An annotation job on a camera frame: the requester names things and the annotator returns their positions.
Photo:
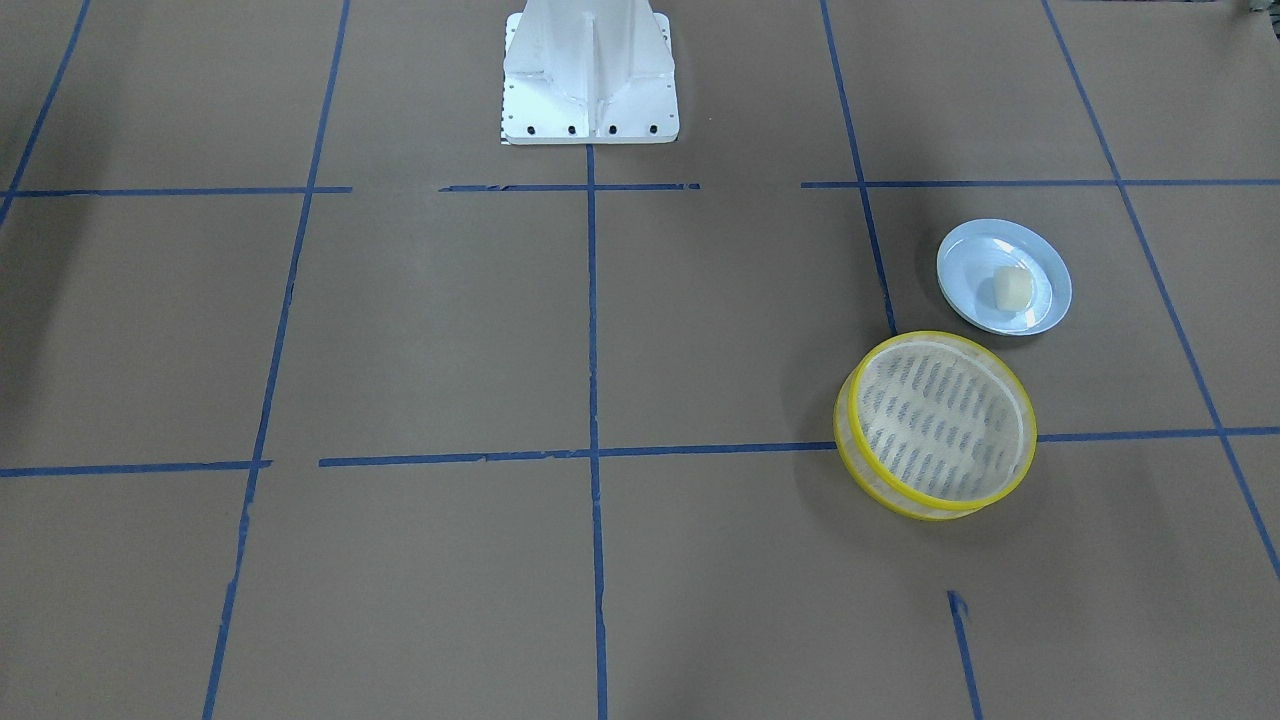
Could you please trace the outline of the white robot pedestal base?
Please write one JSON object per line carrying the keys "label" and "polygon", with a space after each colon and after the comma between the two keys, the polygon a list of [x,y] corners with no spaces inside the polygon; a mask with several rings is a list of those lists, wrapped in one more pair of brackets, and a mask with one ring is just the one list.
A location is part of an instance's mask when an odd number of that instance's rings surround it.
{"label": "white robot pedestal base", "polygon": [[503,73],[503,143],[680,136],[672,28],[649,1],[529,1],[506,18]]}

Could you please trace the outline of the yellow rimmed bamboo steamer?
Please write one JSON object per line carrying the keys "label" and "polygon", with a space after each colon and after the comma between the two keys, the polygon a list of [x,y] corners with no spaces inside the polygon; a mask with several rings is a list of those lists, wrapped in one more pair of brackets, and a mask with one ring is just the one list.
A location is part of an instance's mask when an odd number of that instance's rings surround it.
{"label": "yellow rimmed bamboo steamer", "polygon": [[1038,443],[1030,397],[1010,368],[940,331],[870,350],[840,387],[832,430],[855,483],[920,521],[965,518],[1007,497]]}

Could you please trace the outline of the white steamed bun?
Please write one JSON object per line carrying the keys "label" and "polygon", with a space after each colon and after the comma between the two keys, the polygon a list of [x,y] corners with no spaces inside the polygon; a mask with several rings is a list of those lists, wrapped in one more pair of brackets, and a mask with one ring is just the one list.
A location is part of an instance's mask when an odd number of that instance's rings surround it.
{"label": "white steamed bun", "polygon": [[1023,313],[1033,302],[1036,282],[1024,266],[998,266],[992,279],[995,306],[1001,313]]}

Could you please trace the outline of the light blue plate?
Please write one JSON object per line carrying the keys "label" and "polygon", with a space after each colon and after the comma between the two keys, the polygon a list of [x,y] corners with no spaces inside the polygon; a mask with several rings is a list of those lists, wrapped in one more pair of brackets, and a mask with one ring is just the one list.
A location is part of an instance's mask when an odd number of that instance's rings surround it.
{"label": "light blue plate", "polygon": [[[1024,266],[1036,295],[1023,313],[995,306],[992,279],[998,266]],[[951,229],[936,259],[945,300],[970,324],[993,334],[1025,337],[1055,328],[1068,315],[1074,283],[1059,251],[1041,234],[1015,222],[975,219]]]}

